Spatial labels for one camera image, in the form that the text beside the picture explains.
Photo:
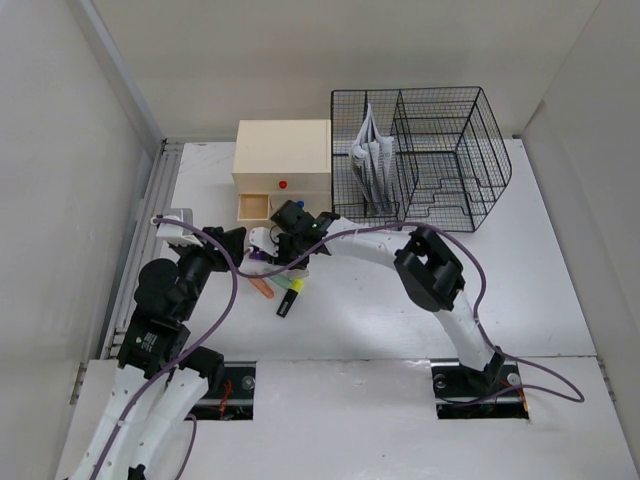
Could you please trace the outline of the cream wooden drawer cabinet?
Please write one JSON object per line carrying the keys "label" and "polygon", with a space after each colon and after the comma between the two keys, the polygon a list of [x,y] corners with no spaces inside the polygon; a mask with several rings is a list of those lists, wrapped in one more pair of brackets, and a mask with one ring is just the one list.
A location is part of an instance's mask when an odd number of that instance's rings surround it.
{"label": "cream wooden drawer cabinet", "polygon": [[242,120],[232,177],[238,192],[237,220],[269,223],[287,200],[317,215],[331,209],[329,120]]}

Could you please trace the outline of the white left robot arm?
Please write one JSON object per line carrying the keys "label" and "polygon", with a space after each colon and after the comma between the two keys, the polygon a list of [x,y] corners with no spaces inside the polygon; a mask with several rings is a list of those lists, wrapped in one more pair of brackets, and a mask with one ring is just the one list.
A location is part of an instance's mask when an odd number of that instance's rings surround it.
{"label": "white left robot arm", "polygon": [[163,217],[158,235],[179,259],[154,259],[139,273],[109,400],[75,479],[154,478],[197,401],[223,387],[223,355],[187,348],[186,323],[210,274],[235,271],[242,263],[246,230],[194,231]]}

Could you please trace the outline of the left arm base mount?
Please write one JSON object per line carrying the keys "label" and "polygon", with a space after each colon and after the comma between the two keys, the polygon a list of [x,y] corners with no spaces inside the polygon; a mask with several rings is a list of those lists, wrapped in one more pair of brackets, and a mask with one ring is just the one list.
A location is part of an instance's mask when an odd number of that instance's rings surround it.
{"label": "left arm base mount", "polygon": [[219,388],[209,390],[191,409],[191,414],[202,421],[252,420],[256,366],[255,362],[226,363]]}

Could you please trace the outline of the white instruction booklet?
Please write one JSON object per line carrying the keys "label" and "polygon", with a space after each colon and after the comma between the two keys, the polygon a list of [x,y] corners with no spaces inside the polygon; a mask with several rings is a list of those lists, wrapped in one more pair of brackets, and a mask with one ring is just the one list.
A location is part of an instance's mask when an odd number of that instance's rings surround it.
{"label": "white instruction booklet", "polygon": [[384,136],[376,125],[373,106],[366,114],[348,151],[351,171],[364,200],[375,214],[392,210],[394,138]]}

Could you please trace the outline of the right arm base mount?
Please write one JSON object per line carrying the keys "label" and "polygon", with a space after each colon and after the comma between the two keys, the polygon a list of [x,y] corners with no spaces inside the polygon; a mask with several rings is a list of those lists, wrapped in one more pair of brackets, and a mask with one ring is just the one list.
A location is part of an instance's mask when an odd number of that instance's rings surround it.
{"label": "right arm base mount", "polygon": [[432,386],[439,420],[528,420],[528,405],[521,389],[520,372],[512,361],[494,358],[484,372],[458,360],[431,363]]}

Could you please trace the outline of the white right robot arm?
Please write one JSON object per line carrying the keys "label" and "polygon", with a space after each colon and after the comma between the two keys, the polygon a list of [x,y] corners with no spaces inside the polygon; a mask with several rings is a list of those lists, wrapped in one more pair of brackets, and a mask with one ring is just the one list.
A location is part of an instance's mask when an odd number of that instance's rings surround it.
{"label": "white right robot arm", "polygon": [[369,227],[338,214],[313,217],[286,201],[271,217],[279,228],[256,227],[249,242],[272,257],[276,265],[305,266],[306,252],[345,256],[391,269],[399,275],[410,300],[438,319],[461,364],[465,386],[487,393],[500,379],[504,357],[489,346],[477,314],[464,294],[463,265],[435,229],[417,226]]}

